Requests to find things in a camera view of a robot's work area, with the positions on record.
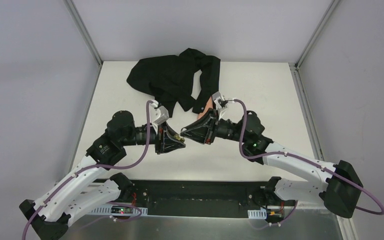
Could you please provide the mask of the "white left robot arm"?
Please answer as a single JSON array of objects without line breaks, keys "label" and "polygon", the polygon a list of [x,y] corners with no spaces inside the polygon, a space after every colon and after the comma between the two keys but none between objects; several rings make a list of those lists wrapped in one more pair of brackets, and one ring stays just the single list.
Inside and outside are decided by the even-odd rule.
[{"label": "white left robot arm", "polygon": [[129,111],[114,113],[105,132],[68,175],[42,197],[26,199],[20,204],[28,226],[40,239],[59,240],[73,223],[100,205],[115,200],[134,202],[133,183],[120,172],[96,189],[82,191],[126,157],[126,146],[144,145],[148,150],[154,145],[157,154],[184,148],[184,139],[169,127],[164,111],[163,107],[156,109],[156,121],[141,127],[135,126]]}]

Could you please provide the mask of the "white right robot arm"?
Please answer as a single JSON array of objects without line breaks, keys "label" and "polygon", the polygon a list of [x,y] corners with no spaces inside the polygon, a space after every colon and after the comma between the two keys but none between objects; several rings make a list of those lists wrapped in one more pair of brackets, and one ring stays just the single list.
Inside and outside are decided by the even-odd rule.
[{"label": "white right robot arm", "polygon": [[264,126],[254,111],[247,111],[238,123],[219,118],[210,109],[202,118],[184,127],[180,135],[201,144],[211,144],[216,138],[240,143],[240,151],[251,162],[282,169],[301,181],[272,177],[264,190],[264,200],[270,205],[280,201],[305,201],[322,204],[342,218],[351,218],[363,187],[352,164],[325,162],[289,152],[287,148],[265,137]]}]

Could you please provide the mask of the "yellow nail polish bottle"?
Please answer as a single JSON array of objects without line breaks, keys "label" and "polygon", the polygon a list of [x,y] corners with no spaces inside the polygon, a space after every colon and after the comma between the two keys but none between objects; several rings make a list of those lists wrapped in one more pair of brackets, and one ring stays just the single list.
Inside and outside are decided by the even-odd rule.
[{"label": "yellow nail polish bottle", "polygon": [[179,136],[178,134],[175,134],[175,135],[174,135],[174,138],[175,138],[177,141],[182,142],[182,143],[185,141],[185,139],[184,139],[183,137]]}]

